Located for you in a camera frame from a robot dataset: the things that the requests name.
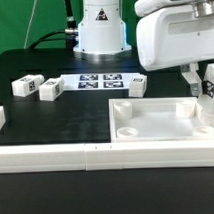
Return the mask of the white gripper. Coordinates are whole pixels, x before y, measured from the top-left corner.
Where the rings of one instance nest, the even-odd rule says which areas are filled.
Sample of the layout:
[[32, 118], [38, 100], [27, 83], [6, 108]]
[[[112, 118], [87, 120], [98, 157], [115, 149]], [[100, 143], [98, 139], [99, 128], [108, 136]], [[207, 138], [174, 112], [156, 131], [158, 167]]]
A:
[[160, 9], [138, 22], [136, 35], [146, 71], [183, 64], [181, 73], [192, 95], [203, 92], [199, 64], [193, 62], [214, 59], [214, 15], [195, 18], [190, 5]]

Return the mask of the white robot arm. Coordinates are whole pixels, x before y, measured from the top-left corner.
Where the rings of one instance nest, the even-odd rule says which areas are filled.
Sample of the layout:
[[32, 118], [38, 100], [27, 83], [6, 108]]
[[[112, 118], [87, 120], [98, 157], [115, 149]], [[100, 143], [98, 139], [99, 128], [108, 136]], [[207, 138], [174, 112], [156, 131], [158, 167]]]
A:
[[[198, 62], [214, 59], [214, 0], [138, 0], [140, 64], [147, 71], [179, 66], [191, 92], [202, 92]], [[131, 50], [119, 0], [83, 0], [76, 56], [110, 60]]]

